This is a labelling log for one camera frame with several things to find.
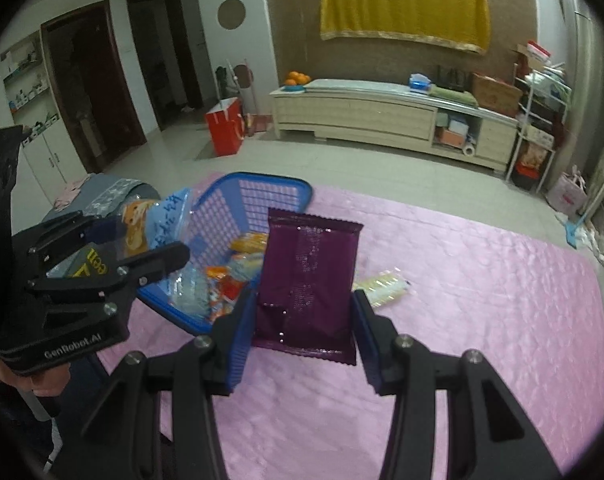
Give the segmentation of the blue cookie packet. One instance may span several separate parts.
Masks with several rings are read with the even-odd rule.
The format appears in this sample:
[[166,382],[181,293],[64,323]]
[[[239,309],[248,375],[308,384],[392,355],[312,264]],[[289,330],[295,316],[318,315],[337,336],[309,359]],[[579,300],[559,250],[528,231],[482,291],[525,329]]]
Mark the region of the blue cookie packet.
[[120,214],[124,229],[123,255],[137,256],[179,240],[191,195],[191,188],[182,188],[163,200],[136,198],[126,203]]

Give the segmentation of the blue tissue box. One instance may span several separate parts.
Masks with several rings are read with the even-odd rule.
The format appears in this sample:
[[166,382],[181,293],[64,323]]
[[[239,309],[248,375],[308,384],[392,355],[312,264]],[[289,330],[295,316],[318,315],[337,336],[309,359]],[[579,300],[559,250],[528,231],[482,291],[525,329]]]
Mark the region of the blue tissue box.
[[411,92],[428,94],[431,89],[432,81],[428,76],[423,74],[411,74],[408,79],[408,87]]

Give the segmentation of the light blue cake packet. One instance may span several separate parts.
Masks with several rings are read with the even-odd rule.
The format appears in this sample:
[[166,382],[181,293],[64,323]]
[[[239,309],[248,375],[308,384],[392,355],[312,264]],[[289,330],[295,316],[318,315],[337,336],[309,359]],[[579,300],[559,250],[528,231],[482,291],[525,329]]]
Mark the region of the light blue cake packet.
[[210,312],[209,285],[202,271],[190,262],[167,279],[167,296],[173,307],[191,318],[206,318]]

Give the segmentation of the green onion cracker packet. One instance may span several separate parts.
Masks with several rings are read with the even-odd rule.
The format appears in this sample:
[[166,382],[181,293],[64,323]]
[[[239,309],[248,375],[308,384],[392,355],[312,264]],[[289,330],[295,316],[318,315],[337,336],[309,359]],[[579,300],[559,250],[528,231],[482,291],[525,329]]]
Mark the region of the green onion cracker packet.
[[229,244],[233,252],[239,254],[263,254],[268,243],[268,234],[262,232],[247,232],[236,237]]

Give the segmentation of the white wall cupboard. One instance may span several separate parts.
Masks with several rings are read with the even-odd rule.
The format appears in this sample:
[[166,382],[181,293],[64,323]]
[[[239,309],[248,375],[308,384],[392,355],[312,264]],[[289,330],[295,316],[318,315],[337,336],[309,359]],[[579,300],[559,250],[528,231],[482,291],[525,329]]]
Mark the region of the white wall cupboard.
[[0,54],[0,76],[14,123],[31,129],[24,156],[48,202],[55,203],[86,170],[59,112],[39,32]]

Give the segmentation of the pink quilted table cloth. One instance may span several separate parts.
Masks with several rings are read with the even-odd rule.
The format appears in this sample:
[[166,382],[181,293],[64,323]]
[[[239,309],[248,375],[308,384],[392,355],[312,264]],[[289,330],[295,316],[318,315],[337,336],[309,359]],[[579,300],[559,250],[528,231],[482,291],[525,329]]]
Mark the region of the pink quilted table cloth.
[[[561,470],[604,423],[604,307],[594,264],[574,250],[487,224],[316,186],[311,214],[361,224],[356,275],[409,283],[381,310],[433,351],[484,354]],[[215,402],[232,479],[374,479],[393,401],[360,365],[251,350]]]

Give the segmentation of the yellow cloth on wall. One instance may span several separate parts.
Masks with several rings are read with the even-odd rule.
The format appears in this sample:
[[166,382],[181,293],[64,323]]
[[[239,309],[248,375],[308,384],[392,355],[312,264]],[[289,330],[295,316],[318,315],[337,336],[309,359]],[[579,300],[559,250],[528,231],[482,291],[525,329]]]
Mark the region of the yellow cloth on wall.
[[488,0],[320,0],[320,37],[419,42],[483,55]]

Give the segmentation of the grey blue folded blanket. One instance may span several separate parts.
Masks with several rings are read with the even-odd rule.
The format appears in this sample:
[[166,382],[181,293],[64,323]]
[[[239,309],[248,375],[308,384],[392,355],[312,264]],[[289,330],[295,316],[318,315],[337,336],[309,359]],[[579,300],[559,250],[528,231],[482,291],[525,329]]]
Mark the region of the grey blue folded blanket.
[[157,202],[160,194],[142,180],[89,174],[62,189],[43,222],[75,211],[81,211],[85,216],[109,217],[119,214],[126,204],[135,200]]

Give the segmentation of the purple snack packet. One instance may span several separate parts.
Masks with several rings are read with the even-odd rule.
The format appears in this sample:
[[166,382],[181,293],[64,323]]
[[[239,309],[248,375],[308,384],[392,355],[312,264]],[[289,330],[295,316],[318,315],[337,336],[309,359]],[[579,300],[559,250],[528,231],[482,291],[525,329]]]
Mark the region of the purple snack packet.
[[351,293],[363,226],[271,208],[253,344],[356,364]]

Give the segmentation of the blue plastic basket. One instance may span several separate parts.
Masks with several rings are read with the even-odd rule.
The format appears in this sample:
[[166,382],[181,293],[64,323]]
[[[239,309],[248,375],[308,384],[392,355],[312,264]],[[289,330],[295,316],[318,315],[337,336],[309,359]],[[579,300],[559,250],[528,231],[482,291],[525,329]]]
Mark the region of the blue plastic basket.
[[[247,232],[266,233],[270,209],[304,212],[314,194],[313,187],[304,180],[254,172],[232,172],[207,188],[191,190],[191,204],[176,242],[189,248],[188,262],[203,274],[207,266],[229,263],[233,254],[229,244],[236,237]],[[207,317],[191,318],[172,306],[167,279],[142,287],[138,298],[191,335],[209,333],[212,323]]]

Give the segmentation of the orange snack bar packet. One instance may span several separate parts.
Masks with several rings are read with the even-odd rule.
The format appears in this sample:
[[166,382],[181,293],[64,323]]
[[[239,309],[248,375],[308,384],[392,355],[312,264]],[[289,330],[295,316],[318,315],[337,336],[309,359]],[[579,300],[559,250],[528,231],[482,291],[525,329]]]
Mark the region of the orange snack bar packet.
[[207,286],[207,302],[211,323],[229,315],[235,309],[246,281],[238,280],[230,266],[207,266],[204,270]]

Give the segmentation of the brown cardboard box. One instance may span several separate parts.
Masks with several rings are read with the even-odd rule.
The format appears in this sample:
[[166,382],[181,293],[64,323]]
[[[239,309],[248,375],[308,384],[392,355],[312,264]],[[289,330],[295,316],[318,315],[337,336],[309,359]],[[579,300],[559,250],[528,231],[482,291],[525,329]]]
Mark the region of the brown cardboard box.
[[472,74],[471,93],[479,107],[508,117],[518,114],[518,103],[523,96],[512,84],[478,73]]

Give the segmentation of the broom and mop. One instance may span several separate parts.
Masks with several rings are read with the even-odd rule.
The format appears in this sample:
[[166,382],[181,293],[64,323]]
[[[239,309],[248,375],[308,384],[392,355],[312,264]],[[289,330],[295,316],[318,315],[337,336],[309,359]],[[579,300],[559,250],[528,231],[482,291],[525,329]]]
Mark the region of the broom and mop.
[[253,91],[253,76],[250,67],[247,65],[247,61],[232,65],[229,60],[226,60],[226,67],[229,70],[231,86],[235,89],[236,95],[241,101],[244,134],[255,136],[256,118],[250,110],[249,100],[245,95],[245,92]]

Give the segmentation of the pink gift bag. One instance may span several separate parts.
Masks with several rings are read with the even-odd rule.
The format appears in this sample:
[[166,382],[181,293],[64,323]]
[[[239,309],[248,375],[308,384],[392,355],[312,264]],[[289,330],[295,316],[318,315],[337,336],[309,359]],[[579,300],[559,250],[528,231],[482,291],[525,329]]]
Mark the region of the pink gift bag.
[[546,195],[548,205],[567,217],[574,216],[586,204],[586,180],[576,165],[560,175]]

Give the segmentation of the clear packed soda crackers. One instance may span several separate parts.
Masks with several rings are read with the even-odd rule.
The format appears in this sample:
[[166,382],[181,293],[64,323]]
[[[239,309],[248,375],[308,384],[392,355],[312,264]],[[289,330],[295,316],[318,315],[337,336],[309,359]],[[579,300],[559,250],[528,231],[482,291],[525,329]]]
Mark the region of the clear packed soda crackers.
[[381,271],[353,283],[352,291],[361,290],[373,309],[379,309],[401,299],[411,287],[398,268]]

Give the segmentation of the red paper bag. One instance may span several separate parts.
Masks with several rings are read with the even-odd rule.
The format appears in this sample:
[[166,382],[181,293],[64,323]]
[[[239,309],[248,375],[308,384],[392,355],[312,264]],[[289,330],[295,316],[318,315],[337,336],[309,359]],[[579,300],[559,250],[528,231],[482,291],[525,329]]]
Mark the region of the red paper bag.
[[243,143],[245,127],[241,100],[236,96],[219,101],[205,115],[216,156],[235,155]]

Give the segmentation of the cream TV cabinet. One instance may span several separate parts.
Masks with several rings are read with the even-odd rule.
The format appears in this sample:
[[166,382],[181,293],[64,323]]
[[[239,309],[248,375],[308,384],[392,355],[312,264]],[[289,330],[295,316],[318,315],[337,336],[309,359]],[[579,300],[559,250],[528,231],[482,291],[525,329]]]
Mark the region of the cream TV cabinet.
[[270,93],[275,133],[310,132],[340,140],[399,148],[492,169],[503,174],[518,122],[485,108],[413,92],[405,84],[315,79],[303,89]]

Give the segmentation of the white metal shelf rack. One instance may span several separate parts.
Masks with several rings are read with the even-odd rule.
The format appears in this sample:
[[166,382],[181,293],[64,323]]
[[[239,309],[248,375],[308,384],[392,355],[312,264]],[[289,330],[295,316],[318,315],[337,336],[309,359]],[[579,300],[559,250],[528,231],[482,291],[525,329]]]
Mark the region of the white metal shelf rack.
[[507,181],[534,194],[544,186],[567,136],[572,88],[562,68],[529,63],[523,58],[513,67],[513,84],[522,96],[515,115],[516,137]]

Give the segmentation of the plate of oranges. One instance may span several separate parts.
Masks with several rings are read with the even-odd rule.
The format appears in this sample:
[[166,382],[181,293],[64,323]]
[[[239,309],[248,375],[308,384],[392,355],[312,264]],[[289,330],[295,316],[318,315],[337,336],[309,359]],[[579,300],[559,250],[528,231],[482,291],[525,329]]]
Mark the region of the plate of oranges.
[[283,82],[283,88],[285,91],[291,92],[304,91],[310,82],[311,76],[301,72],[288,72]]

